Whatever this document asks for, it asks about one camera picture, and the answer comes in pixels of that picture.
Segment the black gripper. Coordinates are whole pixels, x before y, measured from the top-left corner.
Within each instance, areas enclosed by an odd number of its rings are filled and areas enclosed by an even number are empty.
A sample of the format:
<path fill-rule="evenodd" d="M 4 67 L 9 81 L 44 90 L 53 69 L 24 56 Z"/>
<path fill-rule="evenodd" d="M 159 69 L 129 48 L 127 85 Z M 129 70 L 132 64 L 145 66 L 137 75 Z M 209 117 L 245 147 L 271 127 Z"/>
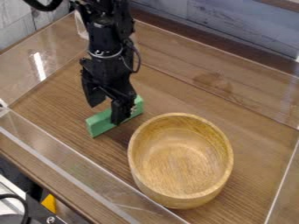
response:
<path fill-rule="evenodd" d="M 109 97 L 111 122 L 119 125 L 132 115 L 136 91 L 129 82 L 133 68 L 133 56 L 113 59 L 79 60 L 81 65 L 81 87 L 88 105 L 93 108 Z"/>

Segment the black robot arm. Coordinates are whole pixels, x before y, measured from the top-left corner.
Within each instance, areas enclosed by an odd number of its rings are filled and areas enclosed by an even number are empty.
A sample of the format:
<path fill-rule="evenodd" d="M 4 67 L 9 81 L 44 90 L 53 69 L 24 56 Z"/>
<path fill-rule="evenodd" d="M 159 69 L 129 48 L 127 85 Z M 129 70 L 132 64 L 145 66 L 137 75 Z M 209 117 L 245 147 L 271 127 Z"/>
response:
<path fill-rule="evenodd" d="M 128 0 L 71 0 L 88 33 L 88 57 L 81 65 L 81 86 L 91 107 L 111 100 L 113 124 L 132 113 L 136 91 L 129 77 L 141 66 L 132 40 L 135 23 Z"/>

